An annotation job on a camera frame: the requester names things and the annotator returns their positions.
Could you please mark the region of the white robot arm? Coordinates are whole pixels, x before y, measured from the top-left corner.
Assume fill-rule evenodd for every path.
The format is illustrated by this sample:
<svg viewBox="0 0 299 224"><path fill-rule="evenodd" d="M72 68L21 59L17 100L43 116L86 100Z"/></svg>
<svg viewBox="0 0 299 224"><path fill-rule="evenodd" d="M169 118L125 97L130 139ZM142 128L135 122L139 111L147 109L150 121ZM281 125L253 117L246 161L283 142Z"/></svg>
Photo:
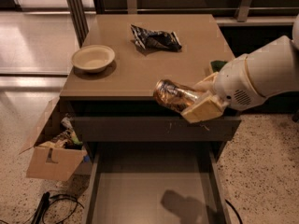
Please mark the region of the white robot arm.
<svg viewBox="0 0 299 224"><path fill-rule="evenodd" d="M199 99L181 112L190 123L218 118L227 107L243 111L272 96L299 91L299 16L292 37L284 35L231 60L194 89Z"/></svg>

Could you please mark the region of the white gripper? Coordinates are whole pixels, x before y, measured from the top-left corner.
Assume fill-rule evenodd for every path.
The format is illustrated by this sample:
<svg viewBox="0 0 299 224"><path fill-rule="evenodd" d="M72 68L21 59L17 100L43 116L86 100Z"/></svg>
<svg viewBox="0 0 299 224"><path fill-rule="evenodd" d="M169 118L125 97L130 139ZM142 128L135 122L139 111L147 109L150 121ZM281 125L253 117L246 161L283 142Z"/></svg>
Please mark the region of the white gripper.
<svg viewBox="0 0 299 224"><path fill-rule="evenodd" d="M247 54L241 55L224 65L219 73L196 83L193 86L196 91L215 91L218 95L206 93L184 109L181 116L189 123L196 123L220 117L228 104L238 111L262 105L265 98L250 80L247 58Z"/></svg>

